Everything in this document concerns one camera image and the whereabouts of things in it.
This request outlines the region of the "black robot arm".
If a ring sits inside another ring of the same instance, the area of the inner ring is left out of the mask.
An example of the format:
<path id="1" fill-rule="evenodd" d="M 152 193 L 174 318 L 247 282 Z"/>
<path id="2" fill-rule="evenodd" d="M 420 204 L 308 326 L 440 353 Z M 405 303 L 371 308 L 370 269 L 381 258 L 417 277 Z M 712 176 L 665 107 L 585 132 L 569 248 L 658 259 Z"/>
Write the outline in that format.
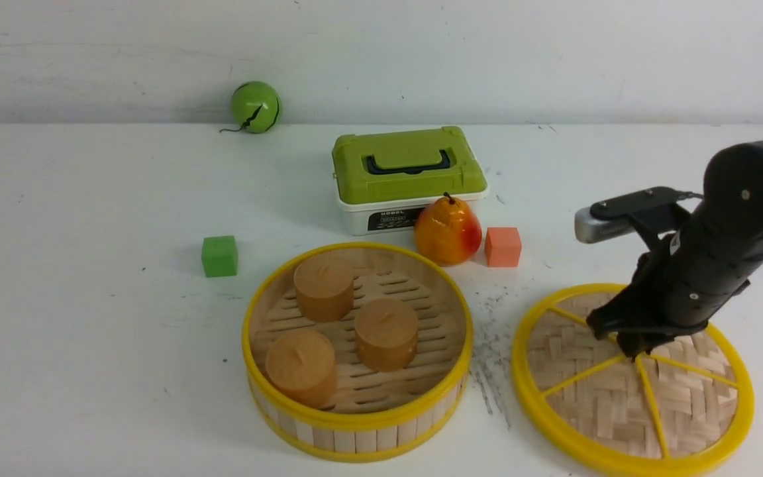
<path id="1" fill-rule="evenodd" d="M 630 358 L 705 330 L 763 265 L 763 140 L 718 151 L 693 211 L 681 206 L 689 198 L 652 187 L 576 212 L 580 242 L 636 233 L 647 246 L 630 283 L 585 320 L 596 339 L 615 336 Z"/>

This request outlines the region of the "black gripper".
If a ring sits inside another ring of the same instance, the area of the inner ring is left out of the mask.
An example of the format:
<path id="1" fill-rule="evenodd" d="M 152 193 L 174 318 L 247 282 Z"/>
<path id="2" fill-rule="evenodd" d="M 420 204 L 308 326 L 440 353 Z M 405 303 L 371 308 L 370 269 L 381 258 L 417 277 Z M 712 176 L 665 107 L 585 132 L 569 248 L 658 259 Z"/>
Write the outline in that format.
<path id="1" fill-rule="evenodd" d="M 597 339 L 614 333 L 632 359 L 694 335 L 750 281 L 750 250 L 722 236 L 681 229 L 645 254 L 635 275 L 585 320 Z"/>

